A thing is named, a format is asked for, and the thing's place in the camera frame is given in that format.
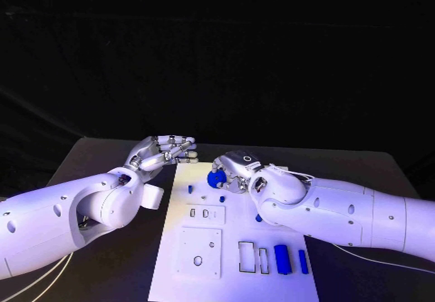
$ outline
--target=black backdrop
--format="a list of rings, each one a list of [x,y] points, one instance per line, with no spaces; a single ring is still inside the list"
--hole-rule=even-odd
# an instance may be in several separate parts
[[[1,9],[0,195],[44,186],[82,136],[181,134],[387,152],[435,198],[420,2]]]

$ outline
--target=white robotic arm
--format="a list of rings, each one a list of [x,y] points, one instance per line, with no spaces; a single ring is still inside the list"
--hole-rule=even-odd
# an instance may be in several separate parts
[[[435,262],[433,201],[263,167],[243,151],[214,160],[210,175],[218,181],[210,186],[249,192],[270,225],[337,245],[391,249]]]
[[[197,162],[193,143],[191,137],[148,137],[122,167],[0,203],[0,279],[46,266],[123,227],[139,206],[158,208],[162,189],[145,182],[164,165]],[[77,213],[89,217],[84,223]]]

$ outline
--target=blue small part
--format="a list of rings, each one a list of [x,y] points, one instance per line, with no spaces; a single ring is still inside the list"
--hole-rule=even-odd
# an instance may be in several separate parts
[[[306,258],[305,258],[305,251],[299,250],[299,260],[301,260],[301,269],[302,274],[308,274],[308,265],[306,265]]]
[[[216,173],[213,173],[210,171],[207,177],[205,177],[205,181],[210,185],[210,187],[213,187],[214,189],[217,189],[217,183],[220,182],[226,182],[226,174],[221,170],[217,170]]]
[[[273,249],[275,249],[277,274],[282,274],[282,275],[290,274],[292,266],[289,265],[286,245],[279,244],[279,245],[273,246]]]

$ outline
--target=rectangular hole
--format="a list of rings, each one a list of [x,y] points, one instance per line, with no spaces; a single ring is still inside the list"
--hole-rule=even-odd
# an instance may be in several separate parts
[[[267,251],[266,249],[257,249],[257,255],[259,255],[259,263],[260,263],[260,273],[269,274],[269,264],[267,264]]]
[[[239,242],[239,271],[240,272],[254,272],[254,252],[253,252],[253,242]]]

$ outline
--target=table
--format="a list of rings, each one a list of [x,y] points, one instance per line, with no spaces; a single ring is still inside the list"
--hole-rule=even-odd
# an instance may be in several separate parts
[[[48,185],[95,175],[122,165],[135,141],[82,138],[64,158]],[[350,181],[388,194],[417,198],[391,156],[381,152],[244,147],[197,144],[198,158],[210,162],[224,152],[246,149],[263,164]],[[151,184],[165,190],[159,209],[139,209],[125,228],[99,237],[72,256],[61,277],[38,301],[145,301],[175,166],[167,166]],[[433,301],[435,275],[368,262],[329,243],[305,237],[319,301]],[[358,255],[435,270],[435,264],[398,252],[347,248]],[[0,300],[20,290],[51,265],[0,281]],[[48,285],[46,277],[14,301],[31,301]]]

